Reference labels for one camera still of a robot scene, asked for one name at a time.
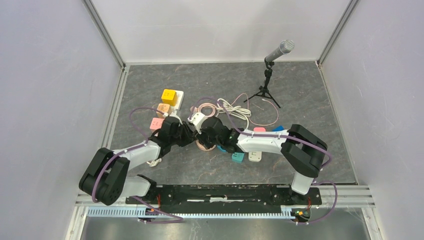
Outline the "round pink socket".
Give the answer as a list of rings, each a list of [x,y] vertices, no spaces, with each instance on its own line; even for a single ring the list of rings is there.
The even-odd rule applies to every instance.
[[[202,145],[198,140],[196,140],[195,143],[196,143],[197,147],[201,151],[204,151],[204,152],[209,152],[209,151],[212,151],[212,150],[214,150],[216,148],[216,145],[213,145],[212,147],[207,148],[204,145]]]

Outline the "blue plug adapter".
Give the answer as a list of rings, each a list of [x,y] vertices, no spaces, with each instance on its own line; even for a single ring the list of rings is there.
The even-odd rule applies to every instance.
[[[225,149],[223,149],[221,146],[217,145],[216,146],[221,152],[226,153],[227,151]]]

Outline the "pink cube plug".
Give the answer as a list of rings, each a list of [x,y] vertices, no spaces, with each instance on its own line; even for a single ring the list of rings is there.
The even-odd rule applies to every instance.
[[[153,133],[154,131],[160,129],[164,120],[164,118],[153,117],[149,126],[150,131]]]

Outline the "white power strip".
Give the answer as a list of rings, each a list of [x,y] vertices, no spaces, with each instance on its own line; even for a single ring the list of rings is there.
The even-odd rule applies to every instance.
[[[177,92],[178,99],[177,99],[176,106],[172,106],[172,111],[175,111],[175,110],[179,111],[184,99],[184,92],[180,90],[175,90],[175,91]]]

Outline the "teal power strip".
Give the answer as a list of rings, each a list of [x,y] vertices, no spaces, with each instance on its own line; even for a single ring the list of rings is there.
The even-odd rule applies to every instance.
[[[235,152],[231,155],[231,160],[235,163],[241,164],[243,162],[244,156],[244,152]]]

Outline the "pink plug adapter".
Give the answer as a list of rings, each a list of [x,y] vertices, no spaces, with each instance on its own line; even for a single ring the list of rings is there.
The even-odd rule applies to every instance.
[[[266,132],[267,131],[264,127],[255,127],[253,130],[255,132]]]

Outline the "white plug adapter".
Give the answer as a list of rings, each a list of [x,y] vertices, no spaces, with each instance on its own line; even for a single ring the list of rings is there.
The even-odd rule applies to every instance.
[[[262,160],[261,151],[251,151],[248,153],[248,160],[251,162],[260,162]]]

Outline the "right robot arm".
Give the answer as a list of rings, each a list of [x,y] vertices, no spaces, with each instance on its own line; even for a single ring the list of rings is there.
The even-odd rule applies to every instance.
[[[294,168],[289,199],[302,204],[309,189],[329,157],[325,142],[299,124],[282,131],[253,131],[228,128],[217,117],[193,116],[189,119],[198,141],[207,149],[216,145],[228,153],[264,152],[282,155]]]

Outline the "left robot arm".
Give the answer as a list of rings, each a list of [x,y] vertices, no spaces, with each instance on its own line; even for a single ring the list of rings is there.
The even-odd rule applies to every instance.
[[[161,128],[139,144],[118,150],[106,147],[98,149],[78,187],[90,195],[93,202],[106,206],[115,203],[122,194],[136,195],[145,204],[151,204],[157,198],[157,190],[150,186],[145,177],[128,178],[128,171],[162,158],[171,151],[172,146],[184,147],[194,140],[195,134],[186,121],[168,116]]]

